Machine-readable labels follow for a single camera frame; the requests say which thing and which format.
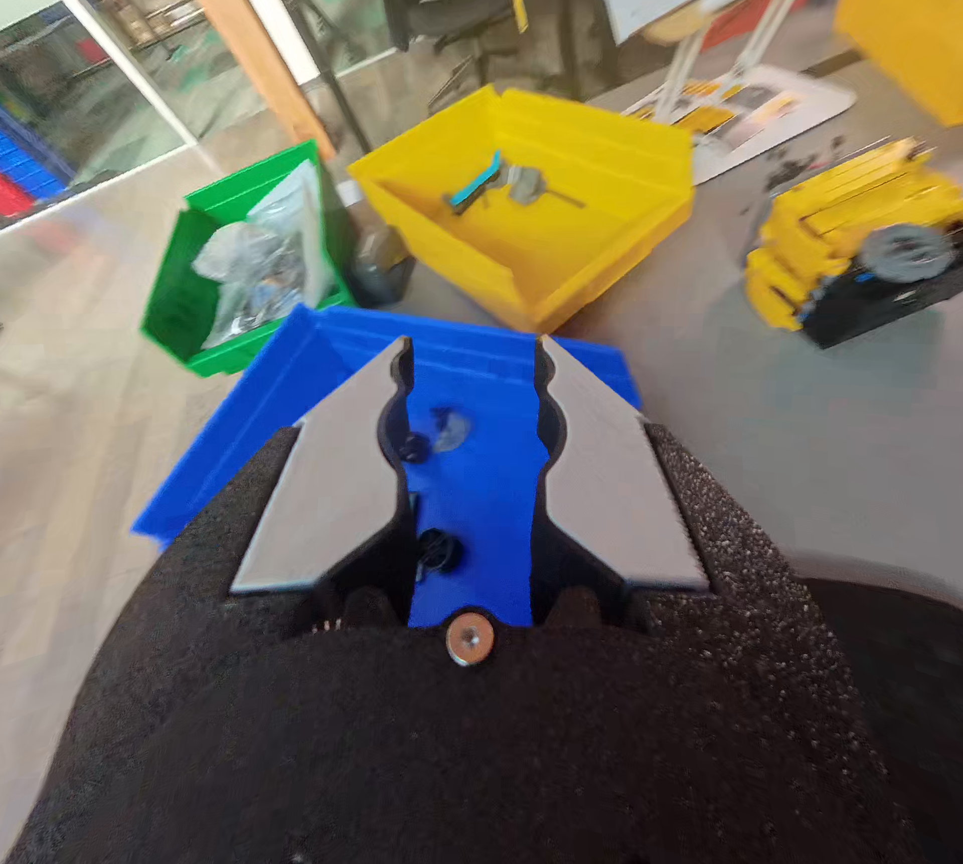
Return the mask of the green storage bin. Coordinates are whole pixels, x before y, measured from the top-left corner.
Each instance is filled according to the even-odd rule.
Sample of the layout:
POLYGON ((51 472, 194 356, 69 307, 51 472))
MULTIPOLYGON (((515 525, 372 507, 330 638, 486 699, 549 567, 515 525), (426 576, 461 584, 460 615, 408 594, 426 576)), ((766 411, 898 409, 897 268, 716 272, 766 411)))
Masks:
POLYGON ((332 286, 316 310, 359 307, 349 279, 357 232, 314 139, 296 144, 189 193, 175 221, 140 320, 144 337, 200 378, 244 371, 271 340, 282 319, 273 319, 209 348, 219 287, 199 275, 194 261, 209 238, 242 223, 249 210, 301 164, 318 181, 319 258, 332 271, 332 286))

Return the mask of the blue plastic crate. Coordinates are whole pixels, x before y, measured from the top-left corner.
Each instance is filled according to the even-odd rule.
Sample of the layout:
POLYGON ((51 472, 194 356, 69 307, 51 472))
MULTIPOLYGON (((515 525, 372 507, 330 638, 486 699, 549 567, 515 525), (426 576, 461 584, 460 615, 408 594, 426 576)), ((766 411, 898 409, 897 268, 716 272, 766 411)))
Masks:
POLYGON ((35 201, 65 192, 74 178, 62 155, 1 105, 1 171, 35 201))

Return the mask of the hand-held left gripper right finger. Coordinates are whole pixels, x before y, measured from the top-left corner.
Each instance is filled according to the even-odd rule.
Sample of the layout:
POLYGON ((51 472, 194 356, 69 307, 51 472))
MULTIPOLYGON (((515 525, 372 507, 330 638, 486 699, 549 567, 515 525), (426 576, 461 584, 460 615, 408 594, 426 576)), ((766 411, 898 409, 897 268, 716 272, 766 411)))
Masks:
POLYGON ((707 597, 712 571, 640 409, 546 334, 536 339, 537 436, 531 614, 568 593, 626 625, 637 595, 707 597))

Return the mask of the blue storage bin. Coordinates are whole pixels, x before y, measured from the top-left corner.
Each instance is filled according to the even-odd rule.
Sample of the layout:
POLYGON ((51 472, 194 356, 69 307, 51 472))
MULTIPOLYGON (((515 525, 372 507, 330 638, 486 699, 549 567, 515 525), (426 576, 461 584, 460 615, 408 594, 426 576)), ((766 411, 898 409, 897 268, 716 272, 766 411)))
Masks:
POLYGON ((532 622, 531 528, 538 474, 548 453, 537 437, 536 339, 503 328, 408 314, 299 306, 215 410, 135 519, 131 530, 167 548, 261 447, 398 336, 410 337, 412 429, 434 436, 435 412, 468 422, 455 449, 407 468, 420 497, 419 530, 451 532, 459 566, 415 588, 409 622, 440 624, 468 606, 499 621, 532 622))

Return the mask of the yellow lego vehicle model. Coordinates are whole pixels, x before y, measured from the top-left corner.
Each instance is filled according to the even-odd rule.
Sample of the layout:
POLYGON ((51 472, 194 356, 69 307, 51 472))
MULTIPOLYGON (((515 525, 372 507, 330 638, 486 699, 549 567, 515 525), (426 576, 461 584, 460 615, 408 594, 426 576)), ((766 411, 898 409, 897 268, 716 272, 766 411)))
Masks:
POLYGON ((961 295, 961 186, 931 166, 932 149, 884 140, 772 193, 744 257, 747 302, 770 328, 833 349, 961 295), (856 255, 874 230, 939 227, 957 257, 944 275, 879 280, 856 255))

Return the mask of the cyan strip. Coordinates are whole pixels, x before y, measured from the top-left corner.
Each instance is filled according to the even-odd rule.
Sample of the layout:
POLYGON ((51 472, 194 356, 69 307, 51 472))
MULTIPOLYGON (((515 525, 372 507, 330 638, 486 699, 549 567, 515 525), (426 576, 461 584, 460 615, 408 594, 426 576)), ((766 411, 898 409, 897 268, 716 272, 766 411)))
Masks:
POLYGON ((499 187, 503 181, 504 168, 505 162, 502 152, 498 149, 493 153, 492 160, 488 167, 481 171, 475 179, 465 184, 452 195, 447 195, 444 198, 451 212, 455 216, 464 215, 464 213, 472 208, 489 190, 499 187))

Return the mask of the clear plastic bag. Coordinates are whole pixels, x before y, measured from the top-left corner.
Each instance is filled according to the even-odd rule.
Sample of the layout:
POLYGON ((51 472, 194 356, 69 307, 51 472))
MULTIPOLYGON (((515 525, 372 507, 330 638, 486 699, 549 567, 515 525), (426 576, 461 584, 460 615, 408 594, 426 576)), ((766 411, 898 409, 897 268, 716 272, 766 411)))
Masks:
POLYGON ((285 318, 297 304, 316 307, 335 288, 323 252, 319 174, 302 161, 243 221, 219 228, 192 262, 219 284, 212 328, 202 349, 285 318))

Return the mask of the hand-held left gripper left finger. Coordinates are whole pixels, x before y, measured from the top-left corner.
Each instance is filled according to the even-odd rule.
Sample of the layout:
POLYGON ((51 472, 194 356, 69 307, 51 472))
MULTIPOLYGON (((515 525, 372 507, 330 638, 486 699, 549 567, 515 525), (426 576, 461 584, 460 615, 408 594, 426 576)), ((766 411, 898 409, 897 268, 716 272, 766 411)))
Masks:
POLYGON ((311 409, 229 593, 307 593, 326 617, 358 590, 410 617, 416 529, 401 449, 414 346, 400 335, 311 409))

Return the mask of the wooden post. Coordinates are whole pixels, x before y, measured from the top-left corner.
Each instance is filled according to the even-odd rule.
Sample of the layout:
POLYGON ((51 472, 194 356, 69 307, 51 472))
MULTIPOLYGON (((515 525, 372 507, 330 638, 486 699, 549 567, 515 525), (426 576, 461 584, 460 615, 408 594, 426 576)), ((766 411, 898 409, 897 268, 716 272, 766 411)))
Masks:
POLYGON ((283 53, 250 0, 197 0, 271 113, 296 143, 314 140, 325 160, 336 149, 283 53))

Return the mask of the black tripod stand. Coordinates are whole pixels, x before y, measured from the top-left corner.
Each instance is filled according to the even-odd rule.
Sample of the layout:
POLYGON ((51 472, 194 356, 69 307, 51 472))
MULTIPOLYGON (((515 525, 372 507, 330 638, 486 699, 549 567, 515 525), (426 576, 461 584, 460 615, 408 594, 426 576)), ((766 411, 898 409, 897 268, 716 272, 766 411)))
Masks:
POLYGON ((336 40, 340 40, 349 49, 355 47, 351 38, 334 24, 331 18, 313 0, 281 0, 281 2, 297 35, 304 43, 309 56, 318 69, 319 77, 330 90, 347 128, 355 136, 362 152, 370 153, 372 150, 370 140, 358 121, 338 77, 335 75, 329 50, 323 40, 319 38, 316 24, 319 24, 328 33, 334 34, 336 40))

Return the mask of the pile of small lego pins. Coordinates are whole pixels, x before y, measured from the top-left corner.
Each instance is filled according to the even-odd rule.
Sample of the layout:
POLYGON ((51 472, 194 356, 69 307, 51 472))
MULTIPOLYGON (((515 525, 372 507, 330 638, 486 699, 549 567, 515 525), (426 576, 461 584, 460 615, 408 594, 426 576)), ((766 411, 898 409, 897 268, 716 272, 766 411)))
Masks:
POLYGON ((764 178, 764 194, 774 193, 782 186, 790 186, 808 174, 829 168, 844 153, 846 141, 846 136, 839 134, 830 140, 825 151, 801 155, 792 153, 788 146, 777 148, 766 157, 771 166, 764 178))

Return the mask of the lego sticker sheet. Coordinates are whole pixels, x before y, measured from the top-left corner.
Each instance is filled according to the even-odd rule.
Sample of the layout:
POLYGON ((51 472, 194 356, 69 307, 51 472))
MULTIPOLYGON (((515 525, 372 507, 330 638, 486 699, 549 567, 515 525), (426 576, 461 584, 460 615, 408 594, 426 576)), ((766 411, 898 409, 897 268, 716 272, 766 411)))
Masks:
POLYGON ((665 121, 688 132, 694 144, 725 154, 764 143, 781 148, 806 95, 782 76, 690 78, 674 95, 665 121))

